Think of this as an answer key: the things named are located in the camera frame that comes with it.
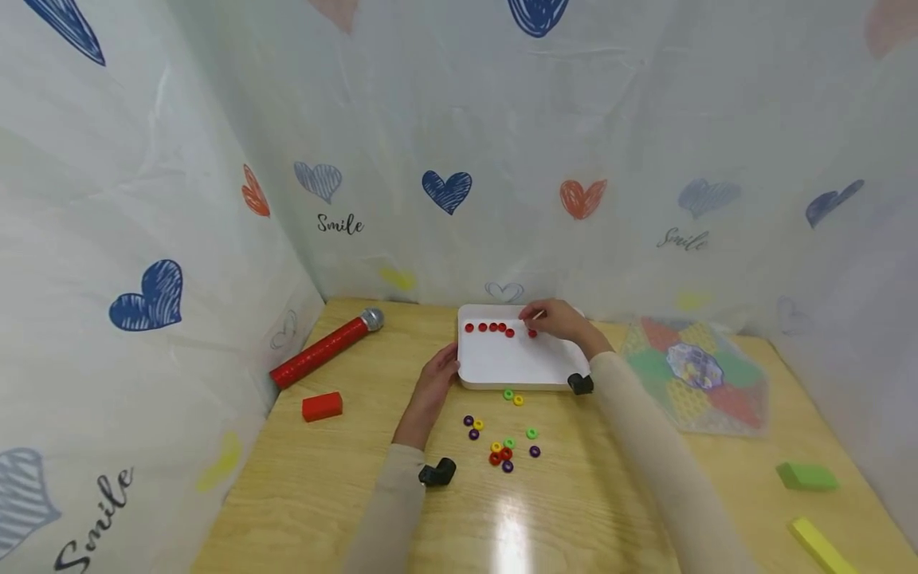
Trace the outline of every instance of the red block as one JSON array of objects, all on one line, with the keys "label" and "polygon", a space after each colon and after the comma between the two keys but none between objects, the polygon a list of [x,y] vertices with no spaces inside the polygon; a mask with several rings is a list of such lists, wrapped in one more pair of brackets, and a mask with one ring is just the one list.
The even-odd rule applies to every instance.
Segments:
[{"label": "red block", "polygon": [[306,422],[321,421],[336,417],[344,412],[341,394],[338,391],[303,399],[303,418]]}]

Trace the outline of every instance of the white curtain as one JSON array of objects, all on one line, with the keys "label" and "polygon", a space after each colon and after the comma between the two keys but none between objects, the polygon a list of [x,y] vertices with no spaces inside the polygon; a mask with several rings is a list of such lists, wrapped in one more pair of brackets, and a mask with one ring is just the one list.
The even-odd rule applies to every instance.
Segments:
[{"label": "white curtain", "polygon": [[201,77],[164,6],[0,6],[2,572],[187,569],[321,311]]}]

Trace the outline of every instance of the green block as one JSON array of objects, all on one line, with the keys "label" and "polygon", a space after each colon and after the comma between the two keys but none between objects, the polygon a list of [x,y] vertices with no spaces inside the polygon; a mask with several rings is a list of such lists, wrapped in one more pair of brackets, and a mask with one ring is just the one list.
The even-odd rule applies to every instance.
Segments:
[{"label": "green block", "polygon": [[786,462],[775,467],[775,470],[784,487],[791,490],[827,491],[838,488],[838,480],[826,467]]}]

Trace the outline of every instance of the blue heart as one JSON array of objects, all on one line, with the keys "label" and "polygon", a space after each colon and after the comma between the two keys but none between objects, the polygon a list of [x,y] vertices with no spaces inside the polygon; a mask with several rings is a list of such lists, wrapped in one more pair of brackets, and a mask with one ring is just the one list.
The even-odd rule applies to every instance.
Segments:
[{"label": "blue heart", "polygon": [[552,31],[567,8],[567,0],[507,0],[517,26],[533,38]]},{"label": "blue heart", "polygon": [[147,267],[140,293],[118,296],[108,308],[108,318],[122,331],[152,331],[182,320],[182,267],[162,259]]},{"label": "blue heart", "polygon": [[310,168],[303,162],[296,162],[293,164],[293,171],[297,174],[297,180],[301,186],[331,205],[331,196],[338,191],[341,185],[341,170],[325,163]]},{"label": "blue heart", "polygon": [[679,206],[698,219],[708,211],[722,208],[740,196],[740,186],[728,182],[711,185],[707,179],[693,179],[679,194]]},{"label": "blue heart", "polygon": [[806,220],[810,222],[810,227],[816,229],[816,224],[823,220],[829,213],[842,205],[842,203],[853,196],[864,186],[864,180],[858,179],[853,184],[845,188],[841,194],[837,191],[830,191],[815,198],[806,208]]},{"label": "blue heart", "polygon": [[64,39],[100,66],[106,65],[102,47],[89,22],[73,0],[26,0],[26,4]]},{"label": "blue heart", "polygon": [[31,448],[0,453],[0,560],[59,518],[48,498],[41,454]]},{"label": "blue heart", "polygon": [[436,172],[427,172],[420,179],[420,184],[424,186],[424,191],[433,199],[433,203],[440,206],[440,209],[453,215],[456,208],[465,201],[468,192],[472,189],[472,176],[466,172],[458,172],[450,175],[450,178],[443,182],[442,178]]}]

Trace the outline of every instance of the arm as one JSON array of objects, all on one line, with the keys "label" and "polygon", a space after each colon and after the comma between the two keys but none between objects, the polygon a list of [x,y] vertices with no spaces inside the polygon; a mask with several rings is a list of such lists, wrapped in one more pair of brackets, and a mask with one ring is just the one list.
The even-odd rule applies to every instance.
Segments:
[{"label": "arm", "polygon": [[[529,319],[545,310],[544,317]],[[521,312],[531,329],[576,343],[589,360],[593,393],[615,437],[650,487],[684,574],[751,574],[755,563],[685,441],[644,392],[606,337],[564,301]]]},{"label": "arm", "polygon": [[395,443],[389,446],[373,496],[344,560],[344,572],[405,572],[411,537],[424,503],[425,487],[418,481],[423,467],[422,451]]},{"label": "arm", "polygon": [[421,369],[344,559],[345,574],[401,574],[407,569],[411,537],[424,504],[425,487],[418,479],[424,447],[458,370],[455,343],[446,345]]}]

